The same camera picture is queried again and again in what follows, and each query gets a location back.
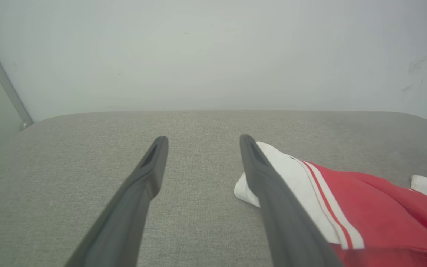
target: gray fabric surface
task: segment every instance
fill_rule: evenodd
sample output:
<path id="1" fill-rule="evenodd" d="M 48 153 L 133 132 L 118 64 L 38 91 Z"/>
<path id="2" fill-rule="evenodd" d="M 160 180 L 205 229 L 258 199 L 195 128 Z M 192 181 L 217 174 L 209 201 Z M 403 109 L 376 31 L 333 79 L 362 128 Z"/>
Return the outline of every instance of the gray fabric surface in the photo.
<path id="1" fill-rule="evenodd" d="M 63 266 L 155 137 L 169 138 L 138 266 L 270 266 L 259 209 L 234 196 L 239 136 L 408 187 L 427 120 L 403 113 L 191 111 L 51 118 L 0 147 L 0 266 Z"/>

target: red stripe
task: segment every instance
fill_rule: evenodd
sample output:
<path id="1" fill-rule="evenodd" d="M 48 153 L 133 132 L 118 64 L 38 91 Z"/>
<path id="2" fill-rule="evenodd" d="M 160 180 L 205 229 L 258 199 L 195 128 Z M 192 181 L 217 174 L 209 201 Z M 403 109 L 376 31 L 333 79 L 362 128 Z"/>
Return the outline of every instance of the red stripe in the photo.
<path id="1" fill-rule="evenodd" d="M 325 198 L 324 192 L 322 192 L 322 188 L 319 185 L 319 182 L 317 181 L 317 178 L 315 177 L 314 172 L 312 171 L 311 167 L 309 167 L 309 165 L 305 162 L 303 162 L 304 165 L 307 166 L 307 168 L 309 169 L 309 171 L 312 174 L 312 177 L 314 178 L 315 184 L 317 185 L 317 188 L 319 189 L 319 193 L 321 194 L 322 199 L 324 200 L 325 206 L 327 207 L 327 210 L 329 211 L 329 213 L 332 215 L 332 218 L 334 219 L 334 221 L 340 226 L 340 228 L 342 229 L 342 231 L 344 232 L 345 235 L 345 240 L 347 240 L 347 245 L 349 246 L 349 248 L 353 248 L 352 247 L 352 239 L 350 238 L 349 232 L 347 232 L 347 230 L 345 229 L 345 227 L 342 225 L 342 223 L 339 222 L 339 220 L 337 219 L 337 217 L 335 216 L 334 212 L 332 211 L 331 206 L 329 205 L 329 202 L 327 201 L 327 198 Z"/>

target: gray surface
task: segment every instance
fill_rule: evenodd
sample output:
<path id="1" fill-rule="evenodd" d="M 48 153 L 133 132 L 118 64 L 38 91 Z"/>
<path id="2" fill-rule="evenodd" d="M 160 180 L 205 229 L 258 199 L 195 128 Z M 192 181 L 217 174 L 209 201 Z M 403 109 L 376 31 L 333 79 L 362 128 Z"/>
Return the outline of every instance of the gray surface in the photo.
<path id="1" fill-rule="evenodd" d="M 234 196 L 248 133 L 300 159 L 409 186 L 427 176 L 427 120 L 385 112 L 86 113 L 0 147 L 0 266 L 63 266 L 155 137 L 169 138 L 138 266 L 270 266 L 259 209 Z"/>

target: white stripe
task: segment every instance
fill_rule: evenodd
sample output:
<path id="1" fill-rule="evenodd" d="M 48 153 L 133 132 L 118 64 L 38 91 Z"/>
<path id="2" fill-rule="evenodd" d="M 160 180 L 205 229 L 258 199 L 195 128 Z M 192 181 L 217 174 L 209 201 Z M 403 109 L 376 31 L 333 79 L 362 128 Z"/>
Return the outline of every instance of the white stripe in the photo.
<path id="1" fill-rule="evenodd" d="M 324 196 L 327 199 L 327 202 L 329 202 L 329 206 L 331 207 L 332 212 L 349 233 L 352 241 L 352 246 L 353 246 L 352 248 L 353 249 L 365 248 L 365 244 L 363 243 L 363 238 L 361 237 L 359 231 L 354 226 L 352 226 L 347 220 L 347 218 L 345 217 L 344 213 L 342 212 L 342 209 L 339 206 L 339 203 L 337 203 L 337 200 L 335 199 L 329 186 L 325 182 L 321 172 L 313 164 L 309 164 L 308 162 L 306 162 L 305 164 L 307 164 L 314 172 L 315 177 L 317 178 L 317 181 L 321 186 L 322 193 L 324 193 Z"/>
<path id="2" fill-rule="evenodd" d="M 342 231 L 342 228 L 339 226 L 339 224 L 336 223 L 336 221 L 334 220 L 334 218 L 332 217 L 332 215 L 329 213 L 329 210 L 327 209 L 327 206 L 324 203 L 324 199 L 322 199 L 322 197 L 321 197 L 321 193 L 320 193 L 320 191 L 319 191 L 319 189 L 317 187 L 317 184 L 314 181 L 314 177 L 312 176 L 309 168 L 307 166 L 305 166 L 304 163 L 301 160 L 296 159 L 293 156 L 290 156 L 290 157 L 292 159 L 294 159 L 295 161 L 297 161 L 299 164 L 301 164 L 301 166 L 303 167 L 304 171 L 306 172 L 307 177 L 309 178 L 309 180 L 310 180 L 310 182 L 312 184 L 312 187 L 314 188 L 315 195 L 317 196 L 317 199 L 319 200 L 319 204 L 320 204 L 320 206 L 322 208 L 322 211 L 325 213 L 326 217 L 329 219 L 330 223 L 334 226 L 334 229 L 337 232 L 337 236 L 339 237 L 341 248 L 343 250 L 349 249 L 349 245 L 347 244 L 347 238 L 345 238 L 345 234 Z"/>

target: striped trim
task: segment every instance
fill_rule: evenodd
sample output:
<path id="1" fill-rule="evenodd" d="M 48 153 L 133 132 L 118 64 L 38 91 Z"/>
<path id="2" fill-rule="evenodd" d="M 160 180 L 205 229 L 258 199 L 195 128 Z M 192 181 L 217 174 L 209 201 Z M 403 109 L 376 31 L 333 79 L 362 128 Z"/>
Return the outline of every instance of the striped trim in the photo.
<path id="1" fill-rule="evenodd" d="M 322 211 L 324 211 L 339 236 L 342 249 L 365 248 L 359 231 L 357 231 L 357 229 L 354 228 L 354 226 L 352 226 L 345 217 L 320 171 L 313 164 L 303 162 L 300 159 L 295 159 L 292 156 L 290 157 L 300 163 L 304 168 L 307 177 L 312 183 L 316 196 L 319 199 Z"/>

